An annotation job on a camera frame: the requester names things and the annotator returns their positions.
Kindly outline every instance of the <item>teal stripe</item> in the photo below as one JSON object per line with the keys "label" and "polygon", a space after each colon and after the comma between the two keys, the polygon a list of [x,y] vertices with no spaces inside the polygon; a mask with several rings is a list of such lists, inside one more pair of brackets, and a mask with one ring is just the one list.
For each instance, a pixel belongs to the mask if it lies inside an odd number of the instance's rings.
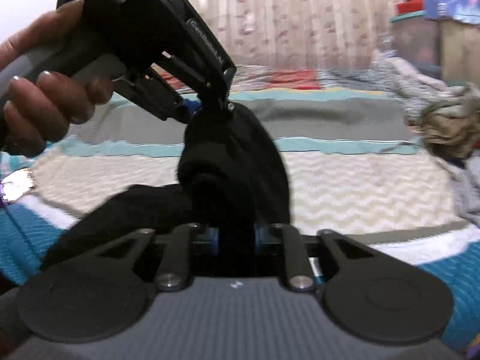
{"label": "teal stripe", "polygon": [[[195,93],[182,95],[184,99],[196,100]],[[355,100],[355,99],[379,99],[389,100],[383,92],[375,91],[355,91],[347,88],[329,88],[324,90],[289,90],[289,89],[264,89],[261,91],[242,91],[232,92],[229,100],[232,101],[252,101],[262,99],[274,100],[311,100],[311,101],[329,101],[329,100]]]}
{"label": "teal stripe", "polygon": [[[321,140],[311,138],[279,138],[275,144],[280,152],[323,152],[325,154],[416,154],[417,141],[410,142],[368,142],[351,140]],[[69,137],[59,143],[64,154],[77,157],[90,157],[92,155],[129,156],[145,155],[148,157],[180,157],[183,144],[141,144],[129,142],[106,141],[98,145],[91,145]]]}
{"label": "teal stripe", "polygon": [[22,155],[10,155],[7,152],[2,151],[0,162],[0,178],[3,178],[4,176],[9,175],[18,169],[32,166],[36,159],[47,153],[55,145],[55,143],[47,142],[46,149],[43,151],[43,153],[34,158],[27,158]]}
{"label": "teal stripe", "polygon": [[416,11],[416,12],[404,13],[402,15],[397,15],[397,16],[391,17],[390,22],[393,23],[394,21],[399,21],[399,20],[403,20],[403,19],[410,19],[412,17],[423,16],[424,14],[425,14],[425,11]]}

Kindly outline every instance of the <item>crumpled cloth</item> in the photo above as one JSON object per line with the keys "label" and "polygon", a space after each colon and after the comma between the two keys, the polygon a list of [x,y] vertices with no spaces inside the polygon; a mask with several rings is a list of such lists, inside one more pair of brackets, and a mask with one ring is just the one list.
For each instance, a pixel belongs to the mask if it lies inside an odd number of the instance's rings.
{"label": "crumpled cloth", "polygon": [[460,96],[429,105],[419,118],[424,144],[444,159],[466,159],[480,140],[480,90],[467,84]]}
{"label": "crumpled cloth", "polygon": [[400,57],[387,57],[374,50],[368,70],[319,70],[322,87],[346,87],[363,91],[383,91],[400,102],[410,125],[418,125],[422,111],[443,99],[461,96],[463,86],[449,87],[445,82],[420,73],[410,62]]}
{"label": "crumpled cloth", "polygon": [[455,213],[480,227],[480,150],[466,160],[436,161],[450,174]]}

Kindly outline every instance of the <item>red lid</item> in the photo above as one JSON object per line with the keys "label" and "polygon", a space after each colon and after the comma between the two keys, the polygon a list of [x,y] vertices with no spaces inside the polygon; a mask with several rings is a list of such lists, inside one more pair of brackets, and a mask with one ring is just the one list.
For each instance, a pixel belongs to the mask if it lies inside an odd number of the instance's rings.
{"label": "red lid", "polygon": [[406,3],[395,4],[395,10],[397,15],[422,11],[423,0],[410,0]]}

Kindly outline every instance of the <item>gray base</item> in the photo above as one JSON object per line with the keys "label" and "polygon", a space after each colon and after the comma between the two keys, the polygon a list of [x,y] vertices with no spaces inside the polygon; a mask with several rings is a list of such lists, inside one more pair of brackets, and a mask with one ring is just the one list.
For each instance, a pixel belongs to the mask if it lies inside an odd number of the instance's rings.
{"label": "gray base", "polygon": [[197,278],[158,295],[134,326],[106,340],[71,345],[26,340],[9,360],[455,360],[434,340],[388,347],[339,329],[311,295],[275,278]]}

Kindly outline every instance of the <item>circular finger pad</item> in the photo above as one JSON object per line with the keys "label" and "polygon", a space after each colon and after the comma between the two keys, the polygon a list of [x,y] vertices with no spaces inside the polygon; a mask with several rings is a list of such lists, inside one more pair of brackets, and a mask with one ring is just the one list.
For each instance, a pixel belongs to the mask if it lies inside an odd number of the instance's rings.
{"label": "circular finger pad", "polygon": [[146,286],[128,267],[104,257],[72,259],[33,277],[17,307],[36,335],[81,343],[108,338],[136,322],[147,306]]}
{"label": "circular finger pad", "polygon": [[376,307],[384,310],[406,310],[419,301],[420,291],[407,280],[384,278],[373,280],[366,297]]}

